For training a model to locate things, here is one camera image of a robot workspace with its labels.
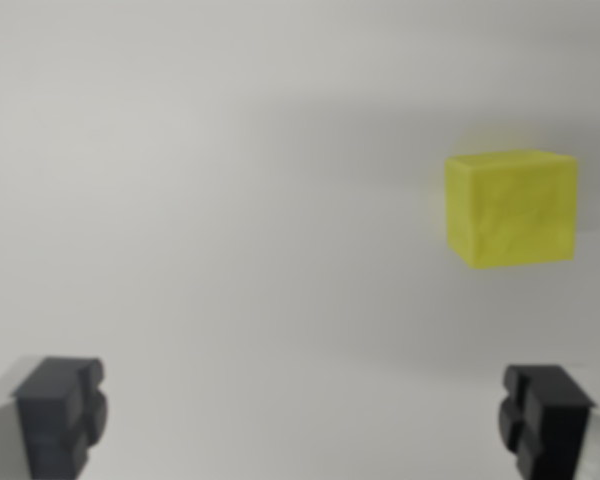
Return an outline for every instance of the yellow block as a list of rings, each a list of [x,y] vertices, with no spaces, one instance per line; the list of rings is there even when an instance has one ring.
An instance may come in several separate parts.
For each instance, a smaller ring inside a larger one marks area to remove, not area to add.
[[[575,158],[536,150],[458,156],[445,177],[449,246],[471,267],[573,259]]]

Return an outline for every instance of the white background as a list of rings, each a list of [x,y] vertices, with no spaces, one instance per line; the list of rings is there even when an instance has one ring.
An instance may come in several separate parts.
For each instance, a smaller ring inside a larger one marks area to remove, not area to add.
[[[459,151],[581,160],[472,271]],[[510,362],[600,365],[600,0],[0,0],[0,373],[100,356],[84,480],[518,478]]]

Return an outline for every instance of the foam block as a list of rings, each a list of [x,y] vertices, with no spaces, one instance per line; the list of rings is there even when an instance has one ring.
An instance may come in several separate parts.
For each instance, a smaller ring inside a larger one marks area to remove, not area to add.
[[[537,150],[448,159],[449,246],[474,268],[573,259],[577,176],[575,158]]]

